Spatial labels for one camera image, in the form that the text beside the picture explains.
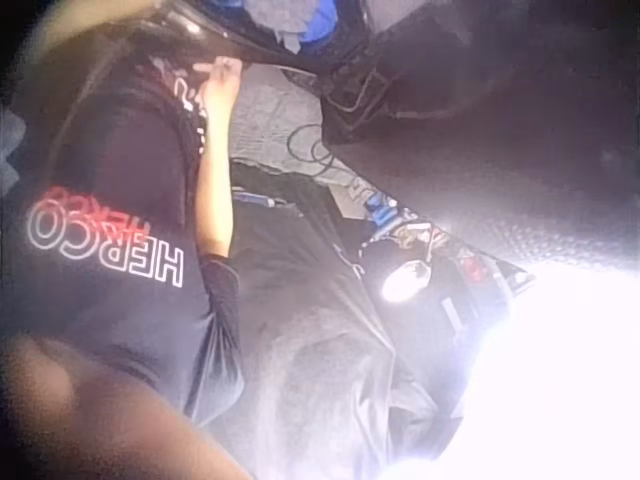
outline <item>skin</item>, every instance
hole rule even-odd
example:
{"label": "skin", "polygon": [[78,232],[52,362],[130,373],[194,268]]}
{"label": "skin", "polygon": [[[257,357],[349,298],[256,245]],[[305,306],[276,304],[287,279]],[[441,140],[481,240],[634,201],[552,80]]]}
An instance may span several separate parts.
{"label": "skin", "polygon": [[[228,255],[233,233],[228,131],[242,64],[217,59],[201,101],[209,119],[198,179],[197,244]],[[156,392],[61,342],[21,336],[3,345],[4,405],[38,478],[250,478],[212,438]]]}

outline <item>hand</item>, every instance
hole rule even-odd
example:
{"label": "hand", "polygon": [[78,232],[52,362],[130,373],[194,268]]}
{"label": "hand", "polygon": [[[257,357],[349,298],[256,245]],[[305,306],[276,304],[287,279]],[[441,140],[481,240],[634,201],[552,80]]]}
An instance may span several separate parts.
{"label": "hand", "polygon": [[209,74],[196,98],[207,117],[228,122],[240,89],[242,62],[237,58],[217,57],[214,63],[196,63],[193,69]]}

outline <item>black fabric cover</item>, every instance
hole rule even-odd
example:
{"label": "black fabric cover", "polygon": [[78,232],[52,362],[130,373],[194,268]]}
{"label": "black fabric cover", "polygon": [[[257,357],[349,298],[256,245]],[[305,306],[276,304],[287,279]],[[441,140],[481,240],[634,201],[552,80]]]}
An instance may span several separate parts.
{"label": "black fabric cover", "polygon": [[209,429],[261,480],[376,478],[424,442],[437,407],[336,254],[324,189],[236,167],[234,185],[298,208],[234,205],[246,384]]}

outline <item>fingers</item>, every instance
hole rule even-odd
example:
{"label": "fingers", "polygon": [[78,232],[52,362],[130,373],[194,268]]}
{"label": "fingers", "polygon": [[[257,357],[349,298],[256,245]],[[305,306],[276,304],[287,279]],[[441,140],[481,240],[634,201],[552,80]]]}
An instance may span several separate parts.
{"label": "fingers", "polygon": [[200,73],[212,73],[216,68],[224,67],[235,75],[242,71],[242,61],[231,57],[216,57],[214,63],[195,63],[193,70]]}

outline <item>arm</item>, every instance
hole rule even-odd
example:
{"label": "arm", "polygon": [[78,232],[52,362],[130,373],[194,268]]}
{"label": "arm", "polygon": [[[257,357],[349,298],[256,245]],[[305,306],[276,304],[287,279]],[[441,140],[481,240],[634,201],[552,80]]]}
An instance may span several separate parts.
{"label": "arm", "polygon": [[214,64],[196,64],[194,69],[209,73],[200,91],[207,113],[207,133],[196,192],[196,242],[202,253],[227,257],[233,235],[229,123],[242,63],[218,57]]}

